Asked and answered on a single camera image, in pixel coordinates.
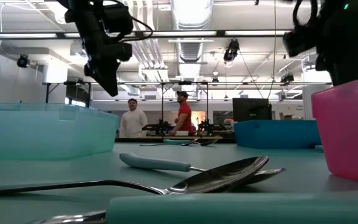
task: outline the light blue spoon handle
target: light blue spoon handle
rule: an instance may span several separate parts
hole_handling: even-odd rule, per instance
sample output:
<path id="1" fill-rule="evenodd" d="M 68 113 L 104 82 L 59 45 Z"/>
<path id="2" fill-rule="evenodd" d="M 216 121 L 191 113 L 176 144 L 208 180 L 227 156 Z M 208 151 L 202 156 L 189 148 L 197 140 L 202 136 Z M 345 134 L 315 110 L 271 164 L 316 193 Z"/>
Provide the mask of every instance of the light blue spoon handle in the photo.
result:
<path id="1" fill-rule="evenodd" d="M 133 153 L 121 153 L 119 158 L 125 164 L 140 169 L 158 169 L 189 172 L 191 164 L 184 162 L 168 161 L 163 159 L 150 159 L 137 156 Z"/>
<path id="2" fill-rule="evenodd" d="M 189 140 L 171 140 L 171 139 L 164 139 L 163 142 L 165 144 L 186 144 L 190 142 Z"/>

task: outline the blue plastic container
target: blue plastic container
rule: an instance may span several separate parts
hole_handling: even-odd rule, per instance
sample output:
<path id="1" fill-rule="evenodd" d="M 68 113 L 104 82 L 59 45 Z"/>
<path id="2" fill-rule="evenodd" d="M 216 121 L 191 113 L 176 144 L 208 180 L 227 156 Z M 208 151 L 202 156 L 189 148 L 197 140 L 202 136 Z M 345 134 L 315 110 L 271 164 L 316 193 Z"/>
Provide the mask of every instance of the blue plastic container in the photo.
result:
<path id="1" fill-rule="evenodd" d="M 0 104 L 0 159 L 72 159 L 113 149 L 119 118 L 64 104 Z"/>
<path id="2" fill-rule="evenodd" d="M 316 121 L 255 120 L 234 124 L 238 146 L 257 149 L 314 149 L 321 145 Z"/>

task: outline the table surface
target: table surface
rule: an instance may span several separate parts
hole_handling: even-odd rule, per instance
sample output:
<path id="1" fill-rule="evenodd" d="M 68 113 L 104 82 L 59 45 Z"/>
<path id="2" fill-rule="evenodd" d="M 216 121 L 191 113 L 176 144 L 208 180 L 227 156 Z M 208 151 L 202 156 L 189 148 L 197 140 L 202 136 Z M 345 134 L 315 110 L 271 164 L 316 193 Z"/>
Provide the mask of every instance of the table surface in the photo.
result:
<path id="1" fill-rule="evenodd" d="M 352 192 L 358 192 L 357 182 L 331 175 L 324 154 L 314 149 L 248 149 L 235 144 L 140 147 L 136 143 L 117 143 L 112 152 L 71 161 L 0 161 L 0 185 L 116 179 L 165 188 L 196 174 L 133 169 L 119 160 L 122 152 L 190 162 L 202 169 L 246 157 L 266 155 L 270 161 L 264 169 L 284 167 L 287 170 L 264 182 L 244 187 L 243 191 L 247 194 L 345 192 L 351 195 Z M 0 224 L 25 223 L 61 214 L 105 210 L 112 198 L 133 195 L 150 194 L 124 187 L 104 186 L 0 197 Z"/>

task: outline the metal spoon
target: metal spoon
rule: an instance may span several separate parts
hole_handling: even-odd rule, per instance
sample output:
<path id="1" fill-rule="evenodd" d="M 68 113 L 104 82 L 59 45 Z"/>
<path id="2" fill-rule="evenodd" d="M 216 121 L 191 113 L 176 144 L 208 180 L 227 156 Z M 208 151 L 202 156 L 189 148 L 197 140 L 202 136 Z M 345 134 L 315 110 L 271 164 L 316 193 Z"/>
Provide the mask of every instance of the metal spoon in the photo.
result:
<path id="1" fill-rule="evenodd" d="M 119 155 L 119 158 L 122 162 L 129 165 L 130 167 L 135 167 L 140 169 L 174 170 L 174 171 L 182 171 L 182 172 L 189 172 L 191 170 L 198 171 L 198 172 L 206 171 L 204 169 L 193 167 L 191 166 L 191 164 L 186 162 L 169 161 L 163 159 L 151 159 L 146 157 L 140 157 L 133 153 L 121 153 Z M 283 171 L 285 171 L 284 168 L 259 171 L 252 178 L 250 178 L 247 182 L 244 182 L 243 184 L 255 184 L 267 180 Z"/>
<path id="2" fill-rule="evenodd" d="M 171 140 L 171 139 L 164 139 L 163 140 L 165 144 L 183 144 L 183 143 L 188 143 L 188 141 L 183 141 L 183 140 Z M 210 141 L 205 141 L 205 142 L 194 142 L 195 144 L 199 144 L 200 146 L 209 146 L 210 144 L 215 144 L 218 141 L 218 139 L 214 139 L 214 140 L 210 140 Z"/>
<path id="3" fill-rule="evenodd" d="M 47 220 L 34 220 L 27 224 L 105 224 L 106 211 L 89 212 L 81 215 L 59 215 Z"/>
<path id="4" fill-rule="evenodd" d="M 153 194 L 197 194 L 225 192 L 252 178 L 269 161 L 267 156 L 252 157 L 232 162 L 189 177 L 167 189 L 158 189 L 125 180 L 96 180 L 54 184 L 26 184 L 0 187 L 0 196 L 39 190 L 69 189 L 92 186 L 121 186 Z"/>
<path id="5" fill-rule="evenodd" d="M 174 143 L 158 143 L 158 144 L 141 144 L 140 146 L 166 146 L 166 145 L 174 145 L 174 146 L 189 146 L 191 144 L 193 144 L 194 142 L 197 142 L 198 139 L 193 139 L 191 141 L 188 141 L 186 143 L 183 144 L 174 144 Z"/>

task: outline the cap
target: cap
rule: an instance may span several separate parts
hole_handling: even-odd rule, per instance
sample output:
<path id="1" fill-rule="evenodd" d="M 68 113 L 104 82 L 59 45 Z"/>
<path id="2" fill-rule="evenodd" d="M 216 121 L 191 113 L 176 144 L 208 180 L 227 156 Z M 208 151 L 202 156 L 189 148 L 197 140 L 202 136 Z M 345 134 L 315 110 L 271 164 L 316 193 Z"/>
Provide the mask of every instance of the cap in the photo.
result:
<path id="1" fill-rule="evenodd" d="M 186 97 L 186 98 L 189 97 L 189 94 L 187 94 L 187 92 L 185 92 L 185 91 L 177 91 L 177 95 L 178 95 L 178 96 L 179 96 L 179 95 L 182 95 L 182 96 L 184 96 L 184 97 Z"/>

